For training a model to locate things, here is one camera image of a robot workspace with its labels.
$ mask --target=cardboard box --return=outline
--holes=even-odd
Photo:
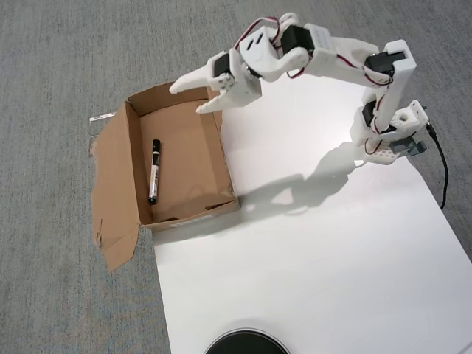
[[[141,226],[160,231],[239,209],[221,147],[221,112],[195,112],[214,93],[174,95],[171,84],[129,97],[91,147],[94,237],[110,271],[132,258]],[[161,160],[151,206],[153,139],[161,140]]]

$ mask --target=white paper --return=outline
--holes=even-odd
[[[355,160],[362,92],[281,79],[225,112],[241,211],[156,235],[173,354],[239,327],[292,354],[467,353],[472,265],[405,158]]]

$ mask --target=white robotic arm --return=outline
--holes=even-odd
[[[261,21],[277,28],[251,30]],[[198,113],[243,107],[261,97],[260,79],[274,82],[287,73],[331,77],[367,87],[364,107],[355,113],[350,135],[367,162],[391,164],[397,157],[423,152],[424,144],[412,135],[428,123],[418,101],[398,110],[403,89],[416,67],[405,41],[377,46],[350,38],[331,37],[313,24],[302,27],[298,17],[287,13],[280,19],[259,18],[235,47],[210,58],[207,64],[180,77],[171,87],[178,93],[210,86],[221,94],[198,107]],[[297,70],[293,76],[289,72]]]

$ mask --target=marker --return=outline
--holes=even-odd
[[[161,141],[153,140],[153,165],[150,169],[149,203],[157,202],[157,184],[159,180],[159,158],[161,155]]]

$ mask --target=black circular base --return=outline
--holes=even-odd
[[[206,354],[289,354],[275,338],[257,330],[236,330],[221,336]]]

